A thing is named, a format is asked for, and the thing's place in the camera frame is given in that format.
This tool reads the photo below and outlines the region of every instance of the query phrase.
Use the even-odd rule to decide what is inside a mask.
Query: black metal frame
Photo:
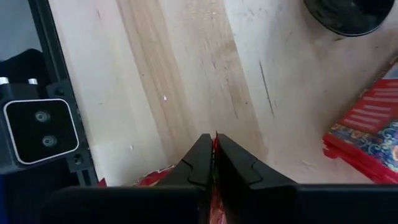
[[[47,92],[49,93],[49,97],[63,98],[69,103],[73,121],[78,131],[80,148],[76,153],[67,156],[69,169],[71,172],[76,172],[80,185],[97,185],[98,178],[73,93],[72,83],[69,79],[67,65],[58,39],[50,4],[47,0],[28,1],[52,82],[47,87]]]

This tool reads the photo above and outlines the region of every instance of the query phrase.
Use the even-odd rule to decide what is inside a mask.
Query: screw
[[[83,158],[80,154],[75,155],[74,160],[76,165],[80,165],[83,163]]]
[[[65,92],[63,91],[63,89],[61,87],[58,87],[55,90],[55,94],[58,95],[58,96],[63,96],[65,94]]]

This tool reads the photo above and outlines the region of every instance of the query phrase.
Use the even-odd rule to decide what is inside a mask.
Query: red object
[[[102,178],[102,180],[100,180],[100,182],[98,183],[98,187],[106,187],[105,178]]]
[[[398,183],[398,58],[324,135],[324,155],[342,158],[377,184]]]
[[[215,153],[215,157],[218,157],[220,153],[220,142],[218,140],[218,133],[216,133],[216,137],[213,139],[213,150]],[[224,205],[220,195],[218,170],[216,168],[217,166],[213,167],[213,180],[215,184],[213,185],[213,196],[211,197],[210,224],[227,224]]]
[[[137,182],[137,186],[141,187],[152,187],[157,184],[160,180],[165,178],[167,174],[173,171],[175,165],[151,172],[150,174],[145,175],[141,180]]]

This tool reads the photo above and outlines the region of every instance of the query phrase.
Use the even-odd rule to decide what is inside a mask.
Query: wood grain
[[[219,131],[298,182],[369,182],[322,135],[398,53],[398,9],[341,38],[302,1],[50,0],[99,178],[130,184]]]
[[[160,135],[176,151],[169,161],[216,131],[264,155],[223,1],[126,0],[119,8]]]

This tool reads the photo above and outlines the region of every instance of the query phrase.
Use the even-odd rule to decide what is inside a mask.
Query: camera lens
[[[46,111],[38,111],[35,114],[35,118],[39,122],[46,122],[50,120],[50,114],[47,113]]]
[[[55,136],[44,136],[42,143],[45,147],[54,147],[57,144],[57,138]]]

